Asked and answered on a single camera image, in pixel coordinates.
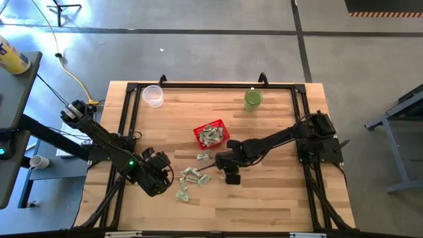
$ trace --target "green plastic cup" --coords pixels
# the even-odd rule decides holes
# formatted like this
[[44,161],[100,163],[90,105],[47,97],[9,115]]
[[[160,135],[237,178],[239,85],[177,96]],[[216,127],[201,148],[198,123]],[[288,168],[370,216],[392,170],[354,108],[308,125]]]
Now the green plastic cup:
[[252,112],[257,110],[263,100],[263,95],[260,91],[251,88],[245,93],[244,107],[245,110]]

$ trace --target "concrete floor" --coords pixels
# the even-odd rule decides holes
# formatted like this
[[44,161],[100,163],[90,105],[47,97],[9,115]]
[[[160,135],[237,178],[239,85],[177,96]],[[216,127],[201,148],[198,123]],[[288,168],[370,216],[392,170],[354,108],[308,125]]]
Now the concrete floor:
[[[55,15],[38,1],[53,24]],[[295,30],[289,0],[118,0],[80,2],[67,9],[66,27],[160,28],[196,30]],[[370,19],[348,16],[339,0],[297,0],[303,30],[340,32],[422,32],[423,19]],[[0,15],[5,24],[44,26],[30,1],[10,0]],[[20,51],[41,51],[39,74],[66,100],[86,99],[54,57],[50,33],[39,27],[6,25],[5,37]],[[95,99],[104,99],[111,80],[305,82],[297,36],[197,34],[57,34],[67,68],[84,81]],[[400,181],[383,130],[363,125],[382,115],[407,91],[422,83],[423,38],[305,37],[313,82],[325,86],[330,115],[344,149],[348,191],[356,225],[364,231],[422,236],[423,190],[388,195]],[[59,128],[63,105],[39,81],[25,112]],[[47,108],[47,114],[40,114]],[[0,211],[0,234],[70,228],[84,178],[43,180],[30,200],[37,208],[16,209],[26,171],[21,170],[9,207]],[[20,219],[19,224],[11,218]]]

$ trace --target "crumpled dollar bill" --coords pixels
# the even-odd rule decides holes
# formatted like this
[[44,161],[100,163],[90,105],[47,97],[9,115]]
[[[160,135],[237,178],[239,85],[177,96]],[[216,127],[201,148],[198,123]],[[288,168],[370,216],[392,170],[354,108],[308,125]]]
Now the crumpled dollar bill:
[[187,189],[188,189],[188,186],[186,185],[186,183],[185,183],[185,178],[180,178],[179,179],[179,182],[180,182],[180,189],[183,191],[183,192],[185,192]]
[[191,170],[192,170],[192,168],[188,167],[184,171],[181,171],[180,173],[185,177]]
[[192,173],[193,175],[197,176],[198,178],[201,178],[201,176],[203,176],[203,175],[201,174],[201,172],[198,172],[197,170],[198,170],[197,168],[193,168],[193,169],[191,170],[191,173]]
[[223,128],[214,128],[208,124],[204,130],[198,134],[198,138],[203,146],[219,143],[223,139]]
[[178,190],[178,192],[176,192],[176,199],[184,201],[184,202],[188,202],[189,201],[189,197],[188,194],[186,192],[183,192],[181,190]]
[[198,185],[200,185],[200,187],[203,187],[204,185],[206,185],[206,183],[211,179],[211,177],[209,175],[203,175],[199,180],[198,180]]
[[210,149],[204,151],[204,153],[197,154],[198,161],[207,161],[210,159]]
[[185,177],[188,182],[198,182],[198,177]]

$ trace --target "wooden tabletop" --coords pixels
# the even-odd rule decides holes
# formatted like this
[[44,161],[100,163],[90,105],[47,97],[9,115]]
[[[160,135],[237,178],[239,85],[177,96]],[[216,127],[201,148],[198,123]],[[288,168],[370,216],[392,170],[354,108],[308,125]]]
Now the wooden tabletop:
[[[126,84],[126,81],[110,82],[101,119],[102,126],[109,132],[118,131]],[[322,84],[305,85],[310,111],[328,113]],[[231,139],[243,141],[269,136],[295,123],[288,90],[260,89],[264,99],[255,112],[243,109],[245,89],[163,90],[165,102],[161,108],[150,108],[143,101],[139,104],[135,130],[143,137],[137,141],[135,152],[141,153],[147,147],[164,151],[171,160],[175,181],[164,194],[153,198],[137,184],[127,183],[119,229],[312,231],[304,173],[297,161],[294,142],[271,150],[258,165],[240,169],[241,185],[225,184],[223,171],[212,168],[204,171],[212,177],[205,187],[188,184],[189,202],[175,199],[180,189],[180,172],[187,167],[200,168],[211,163],[196,160],[201,150],[192,131],[194,128],[222,119]],[[133,101],[134,96],[130,101],[126,132]],[[211,157],[225,150],[225,144],[217,146],[211,150]],[[101,162],[88,172],[75,225],[82,224],[104,197],[109,170],[110,163]],[[342,173],[331,164],[322,164],[322,172],[329,201],[344,221],[354,227]],[[323,225],[318,202],[317,207]],[[109,221],[113,210],[111,206]]]

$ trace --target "red plastic basket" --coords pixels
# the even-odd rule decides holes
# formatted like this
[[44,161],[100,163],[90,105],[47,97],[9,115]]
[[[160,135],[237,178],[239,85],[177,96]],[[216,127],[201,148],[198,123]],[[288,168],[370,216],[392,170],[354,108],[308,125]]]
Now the red plastic basket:
[[[198,135],[199,135],[201,132],[203,132],[204,128],[206,128],[206,126],[207,126],[207,125],[210,125],[211,127],[222,127],[222,128],[223,128],[223,139],[222,139],[219,143],[215,143],[215,144],[212,144],[212,145],[209,145],[209,146],[203,146],[203,145],[201,144],[201,142],[200,142],[200,139],[199,139]],[[198,145],[200,146],[200,148],[201,148],[201,149],[209,149],[209,148],[211,148],[211,147],[217,146],[217,145],[219,145],[220,143],[225,142],[227,139],[229,139],[229,138],[230,138],[229,133],[227,133],[227,130],[226,130],[225,124],[223,123],[223,121],[222,121],[221,119],[216,120],[216,121],[214,121],[214,122],[207,123],[206,125],[200,126],[200,127],[198,127],[198,128],[195,128],[195,129],[194,129],[194,135],[196,136],[196,139],[197,139]]]

